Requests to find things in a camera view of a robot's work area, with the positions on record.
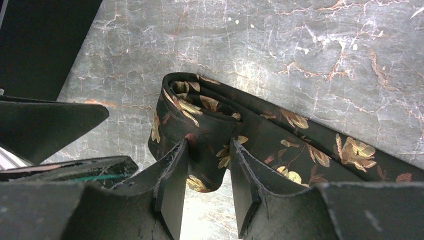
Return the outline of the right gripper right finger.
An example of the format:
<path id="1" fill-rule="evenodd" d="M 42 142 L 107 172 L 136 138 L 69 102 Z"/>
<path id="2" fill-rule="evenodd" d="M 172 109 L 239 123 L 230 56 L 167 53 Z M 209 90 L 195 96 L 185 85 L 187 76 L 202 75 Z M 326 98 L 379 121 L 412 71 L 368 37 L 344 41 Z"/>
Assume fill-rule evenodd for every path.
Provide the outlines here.
<path id="1" fill-rule="evenodd" d="M 284 178 L 230 141 L 238 237 L 243 240 L 421 240 L 424 184 L 319 183 Z"/>

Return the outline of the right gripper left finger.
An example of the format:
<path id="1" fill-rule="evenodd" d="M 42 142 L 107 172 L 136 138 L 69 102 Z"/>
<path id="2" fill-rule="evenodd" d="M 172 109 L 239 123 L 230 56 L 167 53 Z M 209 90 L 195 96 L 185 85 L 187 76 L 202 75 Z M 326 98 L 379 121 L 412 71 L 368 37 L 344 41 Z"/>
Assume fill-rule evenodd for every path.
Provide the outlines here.
<path id="1" fill-rule="evenodd" d="M 0 182 L 3 240 L 177 240 L 188 173 L 179 141 L 111 189 L 92 182 Z"/>

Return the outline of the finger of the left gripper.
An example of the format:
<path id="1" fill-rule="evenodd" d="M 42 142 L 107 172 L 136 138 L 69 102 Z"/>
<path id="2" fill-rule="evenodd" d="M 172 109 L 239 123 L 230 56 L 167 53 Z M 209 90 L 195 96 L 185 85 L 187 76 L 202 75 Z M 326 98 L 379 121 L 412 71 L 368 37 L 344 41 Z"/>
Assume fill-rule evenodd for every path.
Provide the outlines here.
<path id="1" fill-rule="evenodd" d="M 0 146 L 39 165 L 109 117 L 101 104 L 0 97 Z"/>
<path id="2" fill-rule="evenodd" d="M 2 170 L 0 181 L 93 183 L 112 189 L 138 169 L 129 156 L 108 156 Z"/>

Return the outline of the black gold floral tie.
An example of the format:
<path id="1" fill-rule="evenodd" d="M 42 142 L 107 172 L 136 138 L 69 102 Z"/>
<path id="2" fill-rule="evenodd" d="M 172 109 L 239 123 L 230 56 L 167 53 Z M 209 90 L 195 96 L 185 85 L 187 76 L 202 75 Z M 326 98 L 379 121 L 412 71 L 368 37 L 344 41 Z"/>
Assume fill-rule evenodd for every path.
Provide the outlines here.
<path id="1" fill-rule="evenodd" d="M 189 72 L 162 79 L 148 148 L 161 159 L 186 140 L 186 185 L 216 191 L 231 142 L 277 171 L 289 186 L 322 182 L 421 182 L 422 169 L 351 136 L 219 81 Z"/>

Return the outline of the black display box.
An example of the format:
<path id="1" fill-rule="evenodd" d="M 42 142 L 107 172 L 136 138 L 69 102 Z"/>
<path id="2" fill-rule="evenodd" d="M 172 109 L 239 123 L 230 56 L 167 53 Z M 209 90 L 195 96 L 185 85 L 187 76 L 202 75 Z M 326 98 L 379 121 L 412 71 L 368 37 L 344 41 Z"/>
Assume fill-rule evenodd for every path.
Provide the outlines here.
<path id="1" fill-rule="evenodd" d="M 55 101 L 100 5 L 99 0 L 1 1 L 1 94 Z"/>

